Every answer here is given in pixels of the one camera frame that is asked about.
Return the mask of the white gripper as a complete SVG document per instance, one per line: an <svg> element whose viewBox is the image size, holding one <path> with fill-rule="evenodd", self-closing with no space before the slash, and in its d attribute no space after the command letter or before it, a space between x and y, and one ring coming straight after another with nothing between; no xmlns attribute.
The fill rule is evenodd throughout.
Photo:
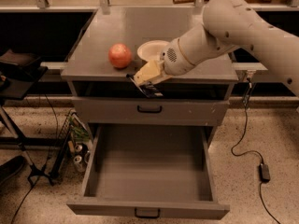
<svg viewBox="0 0 299 224"><path fill-rule="evenodd" d="M184 75L194 68L194 65L183 56L178 38L172 40L163 48L160 58L161 61L148 61L134 75L134 81L138 85L147 83L155 85L168 80L172 76Z"/></svg>

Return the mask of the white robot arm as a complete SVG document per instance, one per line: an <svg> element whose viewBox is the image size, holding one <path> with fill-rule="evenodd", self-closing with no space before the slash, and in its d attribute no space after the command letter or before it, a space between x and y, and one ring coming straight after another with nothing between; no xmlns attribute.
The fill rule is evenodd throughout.
<svg viewBox="0 0 299 224"><path fill-rule="evenodd" d="M172 40L159 59L148 61L130 79L153 97L156 84L185 75L200 63L238 48L299 95L299 37L263 20L245 0L209 0L202 22Z"/></svg>

